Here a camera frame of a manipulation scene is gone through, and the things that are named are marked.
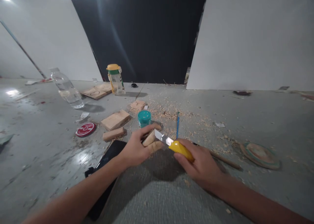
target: hand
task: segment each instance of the hand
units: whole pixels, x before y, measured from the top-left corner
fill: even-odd
[[[150,146],[144,147],[141,138],[154,128],[155,126],[151,124],[132,132],[130,140],[119,154],[127,166],[140,165],[151,155]]]
[[[178,139],[178,141],[191,152],[195,161],[190,163],[179,153],[175,153],[174,157],[200,187],[210,191],[212,185],[219,184],[223,180],[225,174],[221,172],[208,149],[193,145],[186,139]]]

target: yellow lid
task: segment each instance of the yellow lid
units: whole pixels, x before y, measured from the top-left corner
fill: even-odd
[[[119,65],[117,64],[110,64],[108,65],[108,67],[106,68],[107,70],[119,70]]]

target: bottle cap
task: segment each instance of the bottle cap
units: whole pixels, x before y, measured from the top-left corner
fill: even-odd
[[[108,73],[110,75],[115,75],[115,74],[119,74],[121,72],[119,72],[119,70],[121,69],[119,65],[117,64],[110,64],[107,66],[106,68],[108,70]]]

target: person's right hand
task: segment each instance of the person's right hand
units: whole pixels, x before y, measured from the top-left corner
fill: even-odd
[[[208,149],[193,145],[186,139],[177,140],[191,152],[195,161],[190,163],[186,157],[180,153],[175,153],[174,157],[179,164],[181,164],[186,173],[195,180],[200,187],[210,191],[211,186],[222,182],[225,174],[221,172]]]

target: utility knife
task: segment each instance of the utility knife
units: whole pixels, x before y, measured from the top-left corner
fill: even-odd
[[[158,140],[165,143],[169,147],[169,149],[173,150],[176,153],[183,154],[187,158],[187,160],[189,160],[190,162],[194,162],[194,158],[193,158],[191,152],[188,151],[188,149],[185,148],[184,145],[182,145],[179,141],[177,141],[177,140],[174,141],[173,139],[166,136],[165,134],[162,134],[161,132],[159,132],[156,129],[155,129],[155,137]]]

